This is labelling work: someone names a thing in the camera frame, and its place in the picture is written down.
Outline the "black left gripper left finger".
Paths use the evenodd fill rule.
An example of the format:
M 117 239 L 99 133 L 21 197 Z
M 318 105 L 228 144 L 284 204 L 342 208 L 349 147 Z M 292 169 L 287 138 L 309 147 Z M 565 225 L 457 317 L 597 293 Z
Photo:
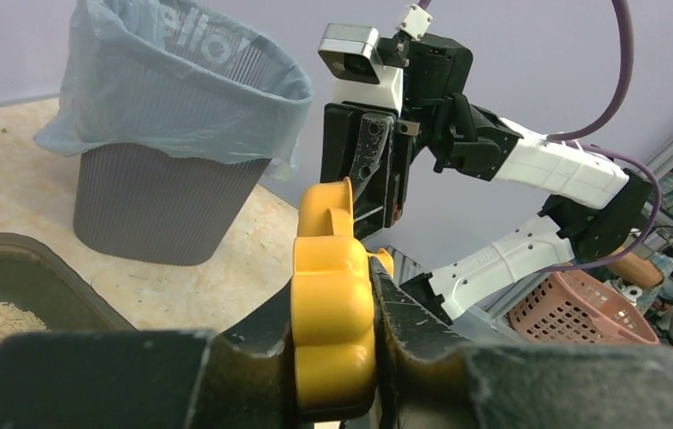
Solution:
M 287 319 L 210 330 L 68 331 L 0 342 L 0 428 L 294 428 Z

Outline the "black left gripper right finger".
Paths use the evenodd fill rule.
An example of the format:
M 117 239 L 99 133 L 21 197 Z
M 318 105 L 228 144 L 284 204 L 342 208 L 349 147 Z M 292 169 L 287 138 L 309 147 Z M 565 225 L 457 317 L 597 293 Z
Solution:
M 672 348 L 475 343 L 369 269 L 373 427 L 673 428 Z

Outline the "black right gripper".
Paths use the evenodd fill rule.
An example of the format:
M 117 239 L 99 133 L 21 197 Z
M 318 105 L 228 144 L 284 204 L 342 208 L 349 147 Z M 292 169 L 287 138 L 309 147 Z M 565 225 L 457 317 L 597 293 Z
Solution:
M 399 114 L 364 105 L 324 107 L 320 182 L 350 177 L 358 239 L 401 218 L 409 168 L 423 150 L 433 155 L 436 172 L 484 181 L 511 155 L 520 134 L 463 93 L 472 64 L 467 47 L 425 33 L 409 49 Z

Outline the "yellow litter scoop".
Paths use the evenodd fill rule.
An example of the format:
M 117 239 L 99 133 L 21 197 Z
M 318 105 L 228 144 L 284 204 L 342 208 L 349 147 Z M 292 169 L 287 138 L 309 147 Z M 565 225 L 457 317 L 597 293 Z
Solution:
M 390 253 L 355 236 L 349 179 L 304 193 L 293 242 L 290 321 L 294 378 L 302 415 L 348 420 L 374 403 L 377 357 L 372 262 L 394 273 Z

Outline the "dark translucent litter box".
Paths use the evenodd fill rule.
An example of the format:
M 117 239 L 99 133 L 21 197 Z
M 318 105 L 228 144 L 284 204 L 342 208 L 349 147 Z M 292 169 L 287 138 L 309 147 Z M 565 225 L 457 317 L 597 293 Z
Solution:
M 0 302 L 53 331 L 135 329 L 51 248 L 16 233 L 0 232 Z

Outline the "grey ribbed trash bin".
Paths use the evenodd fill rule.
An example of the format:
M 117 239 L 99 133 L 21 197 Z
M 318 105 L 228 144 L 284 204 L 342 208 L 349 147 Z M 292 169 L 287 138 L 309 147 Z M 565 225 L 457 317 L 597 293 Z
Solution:
M 116 257 L 165 265 L 210 259 L 268 167 L 180 158 L 135 143 L 82 154 L 77 237 Z

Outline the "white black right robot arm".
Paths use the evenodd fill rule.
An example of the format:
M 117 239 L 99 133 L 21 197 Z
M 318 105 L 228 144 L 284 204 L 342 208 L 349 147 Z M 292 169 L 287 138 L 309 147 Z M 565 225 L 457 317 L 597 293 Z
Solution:
M 469 49 L 433 34 L 332 23 L 318 53 L 335 78 L 324 109 L 320 179 L 349 179 L 354 233 L 392 227 L 404 210 L 409 169 L 430 152 L 434 170 L 543 189 L 541 210 L 506 237 L 403 283 L 446 324 L 532 273 L 596 261 L 620 248 L 651 184 L 611 156 L 551 142 L 476 105 L 463 88 Z

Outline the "pink perforated basket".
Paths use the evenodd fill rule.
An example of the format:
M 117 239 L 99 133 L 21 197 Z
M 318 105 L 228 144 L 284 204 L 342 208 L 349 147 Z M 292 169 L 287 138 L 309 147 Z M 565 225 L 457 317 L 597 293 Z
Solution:
M 634 301 L 578 270 L 550 274 L 508 318 L 515 332 L 536 343 L 660 343 Z

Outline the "light blue bin liner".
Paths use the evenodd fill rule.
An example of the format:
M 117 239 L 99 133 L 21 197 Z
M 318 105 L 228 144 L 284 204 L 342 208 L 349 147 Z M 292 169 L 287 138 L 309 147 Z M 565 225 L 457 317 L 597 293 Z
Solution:
M 313 101 L 277 43 L 191 1 L 79 1 L 57 114 L 37 133 L 76 156 L 135 143 L 223 164 L 266 160 L 289 178 Z

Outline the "person in plaid shirt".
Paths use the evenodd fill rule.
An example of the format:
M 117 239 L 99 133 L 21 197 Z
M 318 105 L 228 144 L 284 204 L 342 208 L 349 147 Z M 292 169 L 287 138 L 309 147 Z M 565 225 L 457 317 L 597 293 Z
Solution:
M 659 184 L 662 208 L 673 217 L 673 172 L 665 173 Z M 630 253 L 618 261 L 594 270 L 593 276 L 613 286 L 631 285 L 641 289 L 636 308 L 642 314 L 653 309 L 666 313 L 673 301 L 673 245 L 647 257 Z

